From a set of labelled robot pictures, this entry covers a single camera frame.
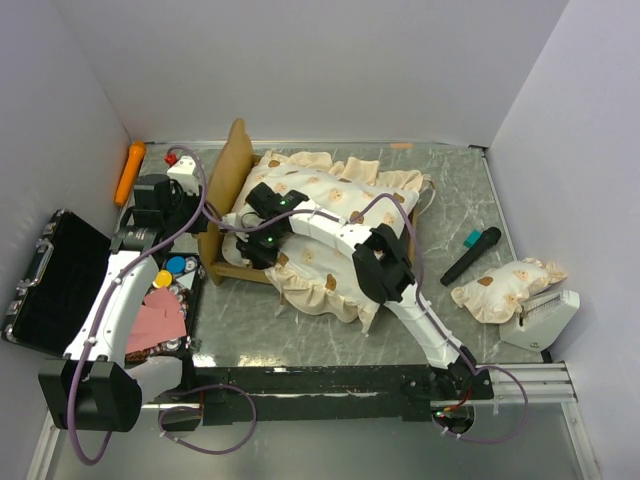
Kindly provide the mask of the wooden pet bed frame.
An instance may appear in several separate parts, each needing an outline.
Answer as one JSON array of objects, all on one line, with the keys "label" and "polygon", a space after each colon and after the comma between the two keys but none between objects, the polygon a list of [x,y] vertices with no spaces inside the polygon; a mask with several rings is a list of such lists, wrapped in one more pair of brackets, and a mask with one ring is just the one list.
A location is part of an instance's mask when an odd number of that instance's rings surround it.
[{"label": "wooden pet bed frame", "polygon": [[379,305],[360,290],[352,261],[337,249],[309,237],[285,237],[277,263],[264,270],[252,268],[236,248],[236,229],[256,226],[246,214],[249,192],[266,183],[277,193],[296,190],[322,208],[356,224],[377,227],[384,223],[407,249],[401,233],[418,203],[423,183],[417,171],[382,172],[376,161],[351,157],[335,162],[326,152],[292,156],[273,151],[257,156],[243,120],[236,120],[209,177],[207,202],[218,209],[224,224],[210,224],[199,235],[198,249],[215,284],[226,277],[263,281],[274,285],[292,305],[311,312],[330,309],[376,310]]}]

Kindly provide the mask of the small bear print pillow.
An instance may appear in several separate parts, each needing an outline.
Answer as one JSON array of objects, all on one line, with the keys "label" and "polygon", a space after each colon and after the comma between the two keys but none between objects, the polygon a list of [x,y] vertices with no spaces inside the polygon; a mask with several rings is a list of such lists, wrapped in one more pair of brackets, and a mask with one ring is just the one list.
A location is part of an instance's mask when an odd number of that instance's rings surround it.
[{"label": "small bear print pillow", "polygon": [[522,311],[522,303],[567,278],[556,263],[525,258],[487,270],[479,278],[456,287],[451,297],[482,324],[504,324]]}]

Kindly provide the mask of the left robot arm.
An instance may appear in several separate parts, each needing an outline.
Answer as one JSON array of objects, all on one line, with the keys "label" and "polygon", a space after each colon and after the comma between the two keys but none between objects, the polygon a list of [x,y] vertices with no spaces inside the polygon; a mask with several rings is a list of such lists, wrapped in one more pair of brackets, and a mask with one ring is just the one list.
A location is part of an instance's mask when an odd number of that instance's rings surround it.
[{"label": "left robot arm", "polygon": [[162,393],[176,402],[196,393],[197,376],[181,359],[156,356],[126,368],[125,357],[143,299],[175,239],[206,228],[203,188],[195,173],[136,180],[134,204],[111,239],[107,271],[84,324],[38,375],[57,428],[128,432],[142,406]]}]

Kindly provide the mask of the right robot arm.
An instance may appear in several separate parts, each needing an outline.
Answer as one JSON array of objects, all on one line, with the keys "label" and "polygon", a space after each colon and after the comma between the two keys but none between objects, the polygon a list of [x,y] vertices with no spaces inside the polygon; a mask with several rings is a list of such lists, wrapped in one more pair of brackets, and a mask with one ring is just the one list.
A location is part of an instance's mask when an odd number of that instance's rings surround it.
[{"label": "right robot arm", "polygon": [[352,261],[361,292],[391,310],[413,335],[436,372],[440,393],[454,399],[471,387],[479,374],[475,360],[424,299],[407,249],[390,226],[356,224],[301,192],[281,195],[264,183],[249,192],[247,201],[260,223],[235,231],[247,235],[239,241],[238,249],[254,268],[274,266],[289,234],[337,249]]}]

